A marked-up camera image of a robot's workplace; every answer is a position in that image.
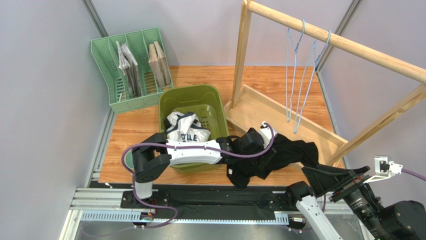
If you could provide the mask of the black garment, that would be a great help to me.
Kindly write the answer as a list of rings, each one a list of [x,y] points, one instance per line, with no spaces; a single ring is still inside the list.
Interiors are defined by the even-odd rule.
[[[293,163],[317,168],[319,150],[314,142],[290,140],[277,134],[270,150],[257,158],[243,158],[227,166],[227,178],[237,188],[244,189],[252,177],[265,180],[271,172],[280,170]]]

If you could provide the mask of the white tank top navy trim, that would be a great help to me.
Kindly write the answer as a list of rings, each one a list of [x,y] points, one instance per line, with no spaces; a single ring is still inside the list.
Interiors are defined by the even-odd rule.
[[[168,140],[175,142],[202,143],[211,136],[210,130],[203,127],[194,112],[174,111],[166,117],[165,134]]]

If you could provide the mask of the light blue wire hanger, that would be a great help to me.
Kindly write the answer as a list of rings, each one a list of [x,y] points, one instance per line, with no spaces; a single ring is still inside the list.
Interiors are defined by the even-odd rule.
[[[296,67],[297,67],[297,56],[299,51],[299,46],[301,43],[301,40],[305,34],[305,28],[306,28],[306,21],[304,19],[302,21],[302,31],[301,35],[295,43],[293,36],[292,36],[292,30],[290,28],[287,29],[286,34],[286,46],[285,46],[285,107],[286,107],[286,122],[289,123],[292,118],[292,108],[293,108],[293,95],[294,95],[294,84],[295,84],[295,74],[296,74]],[[291,90],[289,91],[289,47],[292,48],[294,53],[294,59],[293,59],[293,76],[291,81]]]
[[[293,133],[294,134],[296,134],[300,129],[300,125],[301,125],[302,117],[303,117],[303,112],[304,112],[305,106],[307,104],[308,96],[309,96],[311,86],[312,86],[312,82],[313,82],[313,78],[314,78],[314,73],[315,73],[314,69],[315,69],[315,67],[318,66],[320,58],[323,56],[326,48],[329,46],[331,35],[332,35],[332,31],[329,30],[327,40],[326,40],[326,42],[325,42],[325,44],[324,44],[324,46],[323,46],[323,48],[322,48],[322,50],[320,51],[319,54],[317,54],[317,40],[314,40],[312,47],[310,49],[307,61],[305,63],[304,69],[303,69],[301,84],[300,84],[299,93],[298,93],[298,96],[297,96],[298,98],[297,98],[297,105],[296,105],[296,114],[295,114],[295,117],[294,117],[294,125],[293,125]],[[303,99],[303,102],[301,102],[303,82],[304,82],[304,80],[306,79],[306,76],[307,76],[307,70],[308,70],[308,64],[309,63],[313,63],[314,69],[310,72],[310,78],[309,78],[309,81],[308,81],[308,85],[307,85],[307,88],[306,88],[304,99]]]

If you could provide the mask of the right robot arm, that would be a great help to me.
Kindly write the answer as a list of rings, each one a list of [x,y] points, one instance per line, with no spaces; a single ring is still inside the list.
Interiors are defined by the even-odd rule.
[[[376,240],[424,240],[426,208],[414,200],[403,200],[384,207],[375,196],[364,174],[369,166],[343,169],[319,164],[302,169],[307,182],[299,181],[286,187],[285,203],[295,207],[307,219],[321,240],[340,240],[317,198],[331,192],[329,200],[343,200]]]

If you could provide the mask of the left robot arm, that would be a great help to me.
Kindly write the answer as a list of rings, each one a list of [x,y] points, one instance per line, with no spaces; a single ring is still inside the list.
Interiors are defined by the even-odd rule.
[[[142,200],[153,194],[153,182],[170,166],[182,164],[231,165],[240,160],[254,160],[272,146],[276,131],[263,125],[235,139],[221,137],[207,142],[179,142],[156,133],[131,146],[133,187]]]

